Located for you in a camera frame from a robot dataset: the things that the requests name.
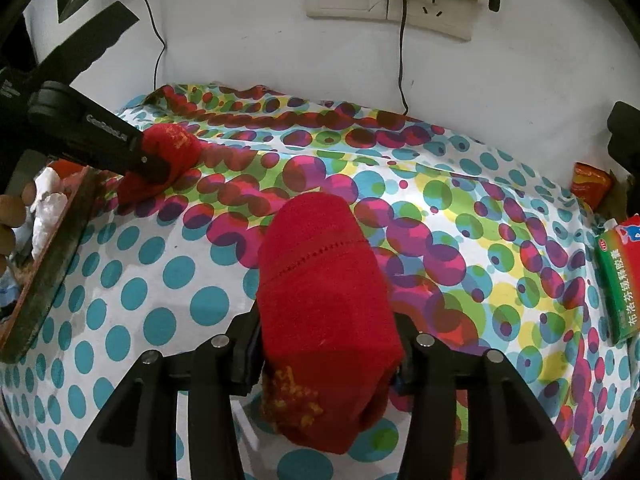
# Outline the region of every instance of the white plastic bag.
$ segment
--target white plastic bag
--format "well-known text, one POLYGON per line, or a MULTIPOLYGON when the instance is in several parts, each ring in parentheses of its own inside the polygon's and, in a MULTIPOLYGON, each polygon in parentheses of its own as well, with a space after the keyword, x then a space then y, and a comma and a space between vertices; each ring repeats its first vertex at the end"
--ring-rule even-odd
POLYGON ((49 237, 58 222, 58 218, 62 215, 66 205, 66 195, 62 193, 53 193, 38 202, 36 207, 36 218, 33 221, 33 249, 31 256, 37 260, 45 246, 49 237))
POLYGON ((52 193, 61 191, 61 180, 56 171, 48 166, 35 178, 36 200, 31 204, 31 212, 35 213, 38 204, 52 193))

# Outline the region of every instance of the white wall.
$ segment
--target white wall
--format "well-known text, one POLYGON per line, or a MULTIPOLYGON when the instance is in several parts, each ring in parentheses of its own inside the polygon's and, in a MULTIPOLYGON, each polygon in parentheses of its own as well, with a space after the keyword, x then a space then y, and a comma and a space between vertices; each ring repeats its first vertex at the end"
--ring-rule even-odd
MULTIPOLYGON (((91 0, 62 24, 55 0, 26 15, 42 58, 115 0, 91 0)), ((74 86, 118 108, 152 90, 160 44, 142 0, 140 18, 74 86)), ((401 111, 398 24, 313 20, 304 0, 150 0, 168 41, 164 82, 264 84, 312 100, 350 100, 401 111)), ((613 103, 640 107, 640 49, 607 0, 504 0, 463 43, 408 29, 410 114, 512 153, 563 185, 576 160, 608 168, 613 103)))

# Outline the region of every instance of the red sock with yellow pattern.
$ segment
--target red sock with yellow pattern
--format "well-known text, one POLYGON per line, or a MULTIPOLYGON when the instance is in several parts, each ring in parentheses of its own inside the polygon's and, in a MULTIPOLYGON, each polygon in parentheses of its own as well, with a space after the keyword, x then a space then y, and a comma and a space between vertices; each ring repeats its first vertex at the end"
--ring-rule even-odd
POLYGON ((402 347, 385 279, 340 197, 302 194, 258 254, 263 412, 290 441, 345 453, 386 409, 402 347))

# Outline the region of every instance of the orange package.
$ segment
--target orange package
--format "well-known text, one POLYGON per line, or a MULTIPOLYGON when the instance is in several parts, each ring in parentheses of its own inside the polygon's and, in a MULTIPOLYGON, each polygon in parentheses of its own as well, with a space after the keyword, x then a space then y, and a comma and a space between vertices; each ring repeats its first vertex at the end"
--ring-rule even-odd
POLYGON ((612 184, 611 177, 605 171, 582 162, 575 163, 571 192, 584 200, 592 211, 600 205, 612 184))

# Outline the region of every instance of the teal polka dot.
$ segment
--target teal polka dot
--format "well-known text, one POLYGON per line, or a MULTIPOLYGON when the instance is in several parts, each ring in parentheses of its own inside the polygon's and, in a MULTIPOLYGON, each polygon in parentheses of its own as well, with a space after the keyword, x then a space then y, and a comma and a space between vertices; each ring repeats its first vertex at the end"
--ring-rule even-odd
POLYGON ((53 478, 55 478, 56 480, 60 480, 60 477, 62 476, 62 469, 58 465, 58 462, 56 462, 55 460, 49 460, 49 469, 51 469, 53 478))
POLYGON ((104 288, 111 288, 115 285, 122 275, 122 263, 119 260, 113 260, 104 266, 100 275, 100 283, 104 288))
POLYGON ((68 350, 71 344, 71 323, 64 321, 58 330, 58 345, 62 351, 68 350))
POLYGON ((225 319, 226 314, 229 312, 228 295, 217 286, 201 288, 191 298, 189 312, 191 318, 197 324, 213 326, 225 319))
POLYGON ((513 180, 513 182, 518 186, 526 186, 527 184, 527 181, 524 178, 524 175, 521 174, 518 170, 511 170, 509 172, 509 178, 513 180))
POLYGON ((535 198, 531 201, 531 208, 535 209, 539 213, 542 213, 543 215, 549 214, 549 208, 546 206, 544 202, 542 202, 542 200, 538 198, 535 198))
POLYGON ((196 264, 188 256, 177 256, 164 267, 162 280, 172 289, 182 288, 191 281, 196 272, 196 264))
POLYGON ((31 432, 31 428, 29 426, 24 427, 24 436, 27 441, 27 446, 29 449, 34 451, 36 449, 36 440, 33 437, 33 433, 31 432))
POLYGON ((551 189, 555 189, 556 188, 556 184, 551 182, 546 176, 542 177, 542 183, 545 186, 550 187, 551 189))
POLYGON ((511 162, 513 160, 513 157, 511 155, 509 155, 509 153, 505 153, 501 150, 496 150, 498 152, 498 155, 500 155, 500 158, 502 160, 506 160, 507 162, 511 162))
POLYGON ((229 266, 238 263, 236 244, 226 246, 217 246, 216 244, 212 244, 209 254, 212 261, 220 266, 229 266))
POLYGON ((620 411, 622 413, 626 413, 626 410, 629 409, 631 405, 633 390, 631 388, 626 388, 622 395, 620 395, 620 411))
POLYGON ((469 141, 465 137, 453 135, 449 137, 449 142, 459 152, 468 152, 469 150, 469 141))
POLYGON ((625 419, 622 422, 620 422, 620 424, 618 424, 618 427, 616 428, 616 433, 613 436, 614 444, 617 443, 623 436, 625 436, 627 429, 628 429, 628 422, 625 419))
POLYGON ((175 334, 174 313, 165 307, 153 309, 146 315, 143 333, 151 345, 167 344, 175 334))
POLYGON ((27 368, 27 371, 24 373, 24 385, 27 387, 29 393, 33 393, 33 372, 31 368, 27 368))
POLYGON ((184 444, 182 443, 182 439, 180 435, 175 434, 175 459, 176 461, 182 460, 184 456, 184 444))
POLYGON ((353 177, 358 187, 358 197, 381 197, 385 192, 385 179, 375 171, 363 171, 353 177))
POLYGON ((400 187, 398 186, 398 182, 388 178, 385 180, 385 190, 389 195, 395 195, 400 187))
POLYGON ((205 234, 207 234, 207 229, 209 229, 209 224, 205 224, 197 229, 189 229, 185 226, 182 228, 182 238, 188 242, 200 240, 205 234))
POLYGON ((613 406, 616 403, 616 394, 618 393, 617 386, 610 386, 608 389, 609 395, 607 396, 607 408, 610 410, 613 409, 613 406))
POLYGON ((84 287, 82 285, 76 286, 69 295, 69 310, 71 312, 77 312, 82 307, 84 302, 84 287))
POLYGON ((123 232, 120 233, 120 236, 118 236, 116 247, 121 251, 126 251, 135 245, 135 243, 138 241, 139 236, 139 228, 137 228, 136 226, 127 227, 123 232))
POLYGON ((526 164, 521 164, 521 166, 525 173, 527 173, 531 178, 534 178, 536 176, 536 172, 533 171, 529 166, 527 166, 526 164))
POLYGON ((482 173, 482 168, 478 166, 474 161, 470 158, 461 158, 460 159, 460 169, 469 175, 479 175, 482 173))
POLYGON ((91 237, 94 235, 94 233, 95 233, 95 227, 93 224, 89 224, 87 227, 85 227, 80 237, 80 245, 85 244, 89 240, 91 240, 91 237))
POLYGON ((94 367, 94 347, 88 341, 81 341, 76 345, 74 353, 76 368, 81 374, 87 374, 94 367))
POLYGON ((84 400, 84 394, 82 390, 76 385, 72 384, 69 387, 67 395, 69 403, 69 409, 74 414, 75 418, 83 418, 86 414, 86 401, 84 400))
POLYGON ((38 466, 38 471, 42 476, 42 480, 51 480, 51 476, 49 476, 49 471, 47 471, 47 466, 45 465, 45 463, 42 460, 38 460, 38 463, 36 465, 38 466))
POLYGON ((480 155, 480 163, 488 170, 495 171, 498 169, 498 161, 495 160, 495 157, 489 152, 484 152, 480 155))
POLYGON ((73 455, 74 451, 78 447, 78 439, 73 434, 72 431, 65 430, 65 434, 63 435, 63 439, 65 441, 65 447, 68 451, 69 455, 73 455))
POLYGON ((262 394, 257 394, 249 403, 248 416, 254 426, 257 426, 265 433, 275 434, 271 425, 262 416, 262 394))
POLYGON ((71 261, 69 262, 69 266, 66 268, 66 275, 68 276, 76 272, 76 269, 78 268, 79 263, 80 263, 80 254, 76 253, 74 254, 74 257, 71 258, 71 261))
POLYGON ((569 222, 571 218, 574 217, 574 214, 571 211, 568 211, 567 209, 558 208, 558 216, 563 222, 569 222))
POLYGON ((36 357, 36 375, 41 381, 44 381, 44 372, 47 371, 47 360, 43 354, 38 354, 36 357))
POLYGON ((604 442, 608 442, 613 434, 614 421, 613 417, 611 417, 607 423, 607 427, 604 430, 604 442))
POLYGON ((57 389, 62 388, 65 383, 65 367, 57 357, 53 359, 51 364, 51 382, 57 389))
POLYGON ((107 243, 109 240, 111 240, 111 237, 113 237, 115 232, 116 224, 114 222, 108 223, 98 232, 98 243, 100 245, 107 243))
POLYGON ((84 261, 84 264, 82 264, 82 275, 86 278, 91 276, 95 272, 95 269, 98 268, 98 264, 100 264, 100 254, 89 254, 84 261))
POLYGON ((107 304, 101 298, 93 300, 86 310, 86 325, 91 330, 98 330, 107 317, 107 304))
POLYGON ((38 428, 36 428, 36 440, 38 441, 40 452, 44 453, 47 449, 47 445, 44 443, 44 437, 42 436, 42 433, 40 433, 40 430, 38 428))
POLYGON ((47 400, 47 411, 54 424, 60 424, 60 404, 55 396, 49 396, 47 400))
POLYGON ((129 331, 122 325, 116 325, 109 330, 104 347, 109 359, 112 361, 122 361, 128 354, 131 347, 131 336, 129 331))
POLYGON ((106 377, 101 377, 94 384, 94 402, 99 410, 105 405, 113 393, 113 385, 106 377))
POLYGON ((322 453, 312 449, 289 451, 278 462, 278 480, 330 480, 334 466, 322 453))
POLYGON ((29 402, 27 401, 27 396, 22 394, 20 397, 20 406, 22 407, 22 412, 26 418, 29 418, 29 412, 31 411, 29 408, 29 402))
POLYGON ((620 375, 620 379, 626 381, 629 378, 629 357, 623 356, 620 359, 620 364, 618 365, 618 374, 620 375))
POLYGON ((53 308, 60 307, 60 305, 62 305, 62 302, 65 301, 65 294, 66 294, 65 284, 60 283, 60 286, 58 287, 58 291, 56 292, 55 298, 53 298, 53 303, 51 303, 51 306, 53 308))
POLYGON ((398 444, 398 428, 386 418, 359 434, 349 456, 358 462, 377 462, 389 456, 398 444))
POLYGON ((156 263, 164 253, 164 238, 155 236, 142 244, 138 251, 138 259, 143 265, 156 263))
POLYGON ((122 288, 120 301, 126 310, 136 310, 146 300, 148 287, 143 278, 133 278, 122 288))
POLYGON ((249 269, 242 279, 242 290, 250 300, 255 300, 259 278, 258 269, 249 269))
POLYGON ((607 350, 607 353, 604 356, 604 369, 607 375, 611 375, 613 373, 613 367, 616 364, 616 358, 613 355, 613 350, 607 350))
POLYGON ((54 328, 55 326, 53 323, 53 319, 47 317, 47 319, 45 319, 44 323, 42 324, 42 340, 45 343, 51 343, 51 340, 53 339, 54 328))
POLYGON ((40 424, 44 424, 44 421, 47 418, 47 414, 44 411, 44 404, 42 403, 42 400, 39 396, 36 396, 36 398, 33 399, 33 411, 36 414, 36 420, 40 424))

